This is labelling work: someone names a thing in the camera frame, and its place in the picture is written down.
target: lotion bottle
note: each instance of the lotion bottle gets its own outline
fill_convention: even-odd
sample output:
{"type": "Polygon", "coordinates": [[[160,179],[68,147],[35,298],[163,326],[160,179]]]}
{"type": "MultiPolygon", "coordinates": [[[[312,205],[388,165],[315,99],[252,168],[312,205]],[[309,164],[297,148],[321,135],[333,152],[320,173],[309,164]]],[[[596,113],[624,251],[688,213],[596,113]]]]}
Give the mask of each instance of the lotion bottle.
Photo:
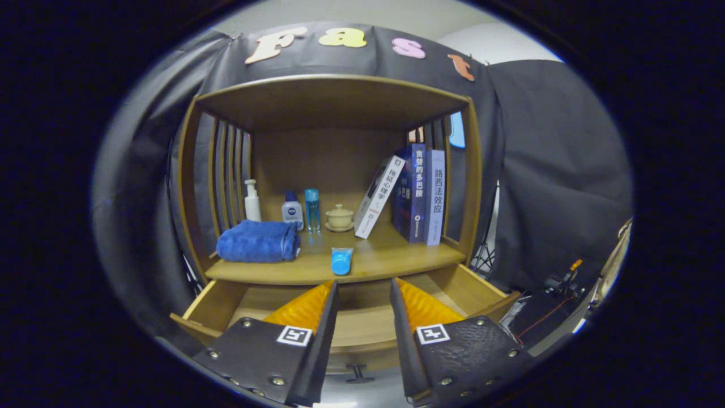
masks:
{"type": "Polygon", "coordinates": [[[246,219],[262,222],[262,214],[260,213],[260,198],[257,196],[257,190],[254,188],[257,180],[249,179],[244,183],[246,184],[246,197],[244,198],[246,219]]]}
{"type": "Polygon", "coordinates": [[[282,204],[282,221],[297,223],[297,231],[302,231],[305,222],[302,218],[302,204],[297,201],[294,191],[288,191],[284,204],[282,204]]]}

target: blue towel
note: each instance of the blue towel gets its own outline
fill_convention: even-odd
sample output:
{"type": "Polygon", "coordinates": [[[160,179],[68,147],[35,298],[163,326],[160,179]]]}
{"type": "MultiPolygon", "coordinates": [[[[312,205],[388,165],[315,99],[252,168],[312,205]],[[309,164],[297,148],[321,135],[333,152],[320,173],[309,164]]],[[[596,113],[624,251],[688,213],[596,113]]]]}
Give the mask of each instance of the blue towel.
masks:
{"type": "Polygon", "coordinates": [[[297,224],[244,220],[222,233],[217,241],[219,257],[232,262],[291,261],[297,256],[297,224]]]}

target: white pump bottle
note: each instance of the white pump bottle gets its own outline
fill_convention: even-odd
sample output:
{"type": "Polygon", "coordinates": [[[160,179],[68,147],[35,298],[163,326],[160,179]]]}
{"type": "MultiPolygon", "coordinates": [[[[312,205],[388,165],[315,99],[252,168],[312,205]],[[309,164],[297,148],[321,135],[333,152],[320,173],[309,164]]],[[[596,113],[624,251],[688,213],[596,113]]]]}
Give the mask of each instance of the white pump bottle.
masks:
{"type": "Polygon", "coordinates": [[[244,183],[246,184],[246,197],[244,198],[246,219],[261,222],[262,214],[260,213],[260,198],[257,196],[257,190],[254,188],[257,180],[249,179],[244,183]]]}

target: shelf board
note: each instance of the shelf board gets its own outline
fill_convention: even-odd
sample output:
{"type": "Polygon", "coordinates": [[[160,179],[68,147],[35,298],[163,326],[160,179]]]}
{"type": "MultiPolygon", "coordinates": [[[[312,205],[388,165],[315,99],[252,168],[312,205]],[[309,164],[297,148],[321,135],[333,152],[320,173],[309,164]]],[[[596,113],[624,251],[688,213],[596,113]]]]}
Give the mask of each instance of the shelf board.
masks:
{"type": "Polygon", "coordinates": [[[319,285],[330,279],[340,283],[365,282],[425,272],[465,260],[465,255],[444,243],[427,246],[410,244],[392,223],[380,221],[368,239],[354,231],[320,234],[301,232],[301,252],[297,259],[273,264],[218,261],[206,271],[207,277],[262,285],[319,285]],[[350,272],[337,276],[330,269],[332,248],[354,248],[350,272]]]}
{"type": "Polygon", "coordinates": [[[293,128],[407,132],[462,110],[468,100],[390,78],[312,74],[251,81],[197,97],[196,103],[250,133],[293,128]]]}

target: standing book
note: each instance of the standing book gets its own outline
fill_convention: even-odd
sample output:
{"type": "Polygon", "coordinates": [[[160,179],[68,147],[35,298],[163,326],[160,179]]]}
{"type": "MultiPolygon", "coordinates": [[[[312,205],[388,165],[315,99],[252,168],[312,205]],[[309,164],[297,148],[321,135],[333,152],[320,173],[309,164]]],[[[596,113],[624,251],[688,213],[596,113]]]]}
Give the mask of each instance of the standing book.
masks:
{"type": "Polygon", "coordinates": [[[446,155],[443,150],[426,151],[426,245],[441,243],[443,204],[446,195],[446,155]]]}
{"type": "Polygon", "coordinates": [[[353,218],[355,237],[368,238],[404,164],[405,161],[398,156],[387,158],[380,164],[373,177],[373,182],[370,183],[368,193],[362,198],[360,207],[353,218]]]}
{"type": "Polygon", "coordinates": [[[426,146],[412,143],[395,153],[405,160],[395,184],[393,226],[408,242],[423,242],[425,227],[426,146]]]}

